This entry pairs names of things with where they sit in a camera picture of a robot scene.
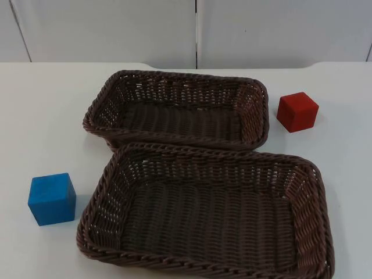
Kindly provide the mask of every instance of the white table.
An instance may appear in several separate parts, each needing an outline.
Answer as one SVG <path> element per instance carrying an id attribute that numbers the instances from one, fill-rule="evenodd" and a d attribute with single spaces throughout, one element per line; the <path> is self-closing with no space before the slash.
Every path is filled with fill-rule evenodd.
<path id="1" fill-rule="evenodd" d="M 75 242 L 79 215 L 112 153 L 86 133 L 83 116 L 104 81 L 137 63 L 0 63 L 0 273 L 2 278 L 172 278 L 85 258 Z M 372 63 L 305 69 L 180 70 L 254 77 L 269 92 L 270 133 L 260 151 L 303 156 L 322 172 L 337 279 L 372 273 Z M 305 91 L 319 105 L 315 126 L 290 134 L 276 120 L 282 95 Z M 77 218 L 39 227 L 27 207 L 31 178 L 70 173 Z"/>

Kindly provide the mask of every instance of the red cube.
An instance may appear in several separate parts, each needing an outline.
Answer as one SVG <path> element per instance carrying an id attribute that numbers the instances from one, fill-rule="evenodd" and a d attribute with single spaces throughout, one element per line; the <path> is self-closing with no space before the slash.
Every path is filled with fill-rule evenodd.
<path id="1" fill-rule="evenodd" d="M 277 118 L 292 133 L 313 127 L 318 108 L 304 92 L 282 96 Z"/>

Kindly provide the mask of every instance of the brown wicker basket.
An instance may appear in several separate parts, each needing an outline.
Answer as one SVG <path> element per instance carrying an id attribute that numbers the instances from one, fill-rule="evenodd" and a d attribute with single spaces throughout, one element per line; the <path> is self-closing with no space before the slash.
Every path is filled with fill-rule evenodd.
<path id="1" fill-rule="evenodd" d="M 89 258 L 214 278 L 331 278 L 316 166 L 302 158 L 133 143 L 105 168 L 77 230 Z"/>
<path id="2" fill-rule="evenodd" d="M 106 82 L 84 128 L 115 151 L 132 141 L 254 149 L 267 139 L 267 92 L 251 78 L 123 70 Z"/>

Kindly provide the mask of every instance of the cube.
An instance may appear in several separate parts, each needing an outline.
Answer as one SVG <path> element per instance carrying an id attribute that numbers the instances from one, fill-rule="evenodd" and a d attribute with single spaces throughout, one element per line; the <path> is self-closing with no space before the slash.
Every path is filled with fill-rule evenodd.
<path id="1" fill-rule="evenodd" d="M 282 96 L 277 119 L 290 132 L 314 126 L 319 106 L 304 92 Z"/>
<path id="2" fill-rule="evenodd" d="M 28 206 L 39 226 L 73 221 L 76 194 L 68 173 L 34 177 Z"/>

